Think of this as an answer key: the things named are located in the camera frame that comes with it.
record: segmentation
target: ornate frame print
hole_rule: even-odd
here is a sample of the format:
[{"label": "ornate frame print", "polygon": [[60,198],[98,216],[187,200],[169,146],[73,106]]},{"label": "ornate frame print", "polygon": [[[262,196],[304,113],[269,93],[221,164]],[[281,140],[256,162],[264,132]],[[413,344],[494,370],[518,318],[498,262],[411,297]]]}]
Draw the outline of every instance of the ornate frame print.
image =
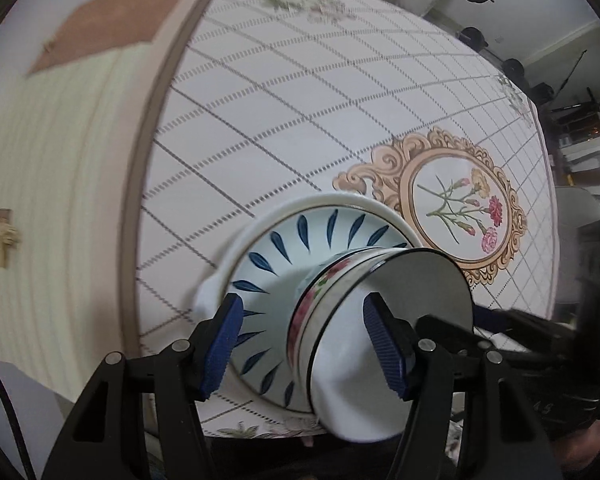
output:
[{"label": "ornate frame print", "polygon": [[372,184],[372,195],[376,200],[400,213],[422,236],[426,246],[440,250],[420,225],[414,213],[413,195],[410,190],[420,168],[426,162],[442,156],[470,161],[489,175],[505,198],[507,227],[499,247],[479,260],[454,257],[470,285],[493,283],[498,270],[505,269],[520,250],[520,238],[526,233],[526,215],[506,174],[493,163],[493,159],[484,148],[434,126],[426,136],[418,133],[408,134],[403,139],[394,139],[391,144],[375,147],[371,152],[370,164],[356,164],[349,171],[341,172],[334,178],[333,187],[366,194],[365,179],[369,180]]}]

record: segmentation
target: screw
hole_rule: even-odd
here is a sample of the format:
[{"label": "screw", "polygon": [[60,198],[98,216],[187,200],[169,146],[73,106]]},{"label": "screw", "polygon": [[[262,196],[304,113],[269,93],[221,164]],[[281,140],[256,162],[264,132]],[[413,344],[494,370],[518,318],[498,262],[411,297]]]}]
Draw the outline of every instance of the screw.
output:
[{"label": "screw", "polygon": [[120,352],[110,352],[104,358],[104,362],[108,365],[117,365],[122,361],[122,354]]},{"label": "screw", "polygon": [[433,352],[436,344],[431,339],[421,339],[418,341],[418,348],[424,352]]},{"label": "screw", "polygon": [[487,352],[487,359],[495,364],[495,365],[499,365],[502,362],[502,355],[500,354],[500,352],[496,352],[495,350],[491,350],[490,352]]},{"label": "screw", "polygon": [[189,341],[186,339],[178,339],[171,345],[171,349],[173,349],[174,352],[184,352],[187,348],[189,348]]}]

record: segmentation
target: yellow flower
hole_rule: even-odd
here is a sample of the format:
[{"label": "yellow flower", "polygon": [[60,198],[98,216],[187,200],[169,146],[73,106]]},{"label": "yellow flower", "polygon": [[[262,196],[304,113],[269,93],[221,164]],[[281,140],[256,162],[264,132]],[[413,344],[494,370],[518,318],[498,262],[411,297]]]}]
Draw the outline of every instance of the yellow flower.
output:
[{"label": "yellow flower", "polygon": [[489,187],[489,183],[487,182],[487,178],[484,176],[484,173],[481,172],[478,168],[473,168],[471,170],[471,182],[474,184],[474,189],[480,196],[480,198],[488,198],[491,193],[491,188]]}]

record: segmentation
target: blue leaf pattern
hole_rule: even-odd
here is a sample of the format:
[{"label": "blue leaf pattern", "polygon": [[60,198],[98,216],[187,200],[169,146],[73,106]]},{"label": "blue leaf pattern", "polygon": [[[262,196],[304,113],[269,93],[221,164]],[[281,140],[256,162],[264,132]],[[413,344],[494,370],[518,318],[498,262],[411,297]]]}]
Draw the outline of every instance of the blue leaf pattern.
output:
[{"label": "blue leaf pattern", "polygon": [[375,233],[373,233],[370,237],[369,237],[369,241],[366,243],[366,246],[369,247],[371,245],[375,245],[376,242],[382,238],[382,235],[384,235],[384,233],[386,232],[386,230],[389,228],[388,225],[385,225],[384,227],[381,227],[378,229],[378,231],[376,231]]},{"label": "blue leaf pattern", "polygon": [[349,242],[347,243],[347,249],[349,249],[349,246],[351,245],[351,241],[353,240],[353,237],[356,235],[356,233],[358,232],[358,229],[360,229],[360,226],[362,225],[362,222],[365,221],[365,215],[364,213],[362,213],[362,215],[360,215],[358,218],[356,218],[353,222],[353,224],[351,224],[351,229],[349,229]]},{"label": "blue leaf pattern", "polygon": [[338,210],[334,209],[333,213],[331,213],[331,216],[329,217],[329,220],[327,221],[327,242],[329,243],[330,249],[331,249],[331,238],[333,238],[333,228],[336,225],[336,218],[338,218]]},{"label": "blue leaf pattern", "polygon": [[273,384],[273,379],[276,377],[276,372],[278,371],[279,366],[280,366],[280,363],[275,365],[269,372],[267,372],[267,375],[265,375],[262,378],[262,382],[260,383],[260,394],[261,395],[264,395],[269,391],[269,388]]},{"label": "blue leaf pattern", "polygon": [[263,350],[262,352],[258,352],[257,354],[254,354],[251,357],[249,357],[244,362],[244,365],[242,366],[242,371],[240,372],[240,375],[244,375],[249,370],[251,370],[258,363],[258,361],[260,359],[262,359],[263,355],[266,354],[268,351],[269,351],[269,348],[267,348],[266,350]]},{"label": "blue leaf pattern", "polygon": [[251,260],[251,263],[259,269],[266,270],[267,272],[271,272],[277,276],[276,271],[273,270],[273,267],[271,267],[270,263],[264,256],[262,256],[262,254],[249,253],[249,259]]},{"label": "blue leaf pattern", "polygon": [[242,334],[238,334],[238,337],[235,340],[234,348],[240,346],[242,343],[248,341],[252,337],[257,336],[258,334],[262,334],[263,332],[264,330],[260,330],[259,332],[244,332]]},{"label": "blue leaf pattern", "polygon": [[238,290],[244,290],[247,292],[262,292],[264,294],[268,294],[266,290],[262,290],[259,286],[248,282],[247,280],[238,280],[237,282],[231,282],[231,284]]},{"label": "blue leaf pattern", "polygon": [[285,257],[285,260],[291,263],[288,254],[286,254],[285,243],[282,241],[282,236],[279,233],[272,231],[269,235],[272,243],[275,245],[276,249]]},{"label": "blue leaf pattern", "polygon": [[309,248],[309,229],[308,229],[308,226],[306,224],[306,216],[300,215],[298,217],[298,225],[297,225],[297,227],[298,227],[298,236],[302,240],[302,243],[307,248],[307,250],[309,252],[311,252],[311,249]]},{"label": "blue leaf pattern", "polygon": [[287,408],[289,406],[289,404],[291,404],[291,397],[294,394],[294,382],[291,381],[289,383],[289,386],[286,387],[285,390],[285,408]]}]

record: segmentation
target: blue gripper pad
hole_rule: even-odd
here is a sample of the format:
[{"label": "blue gripper pad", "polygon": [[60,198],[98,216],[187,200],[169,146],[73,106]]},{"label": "blue gripper pad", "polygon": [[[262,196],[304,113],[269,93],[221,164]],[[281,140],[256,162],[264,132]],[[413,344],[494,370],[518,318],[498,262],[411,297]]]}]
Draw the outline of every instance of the blue gripper pad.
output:
[{"label": "blue gripper pad", "polygon": [[216,330],[204,357],[204,372],[200,394],[206,400],[220,387],[226,365],[242,327],[242,298],[227,294],[208,330]]},{"label": "blue gripper pad", "polygon": [[385,325],[376,304],[382,302],[382,306],[388,311],[388,307],[384,304],[382,298],[376,298],[377,293],[369,294],[363,303],[362,315],[365,321],[366,331],[371,338],[371,343],[374,346],[380,366],[384,372],[384,378],[387,385],[401,399],[405,399],[408,392],[407,370],[404,357],[391,336],[390,330]]}]

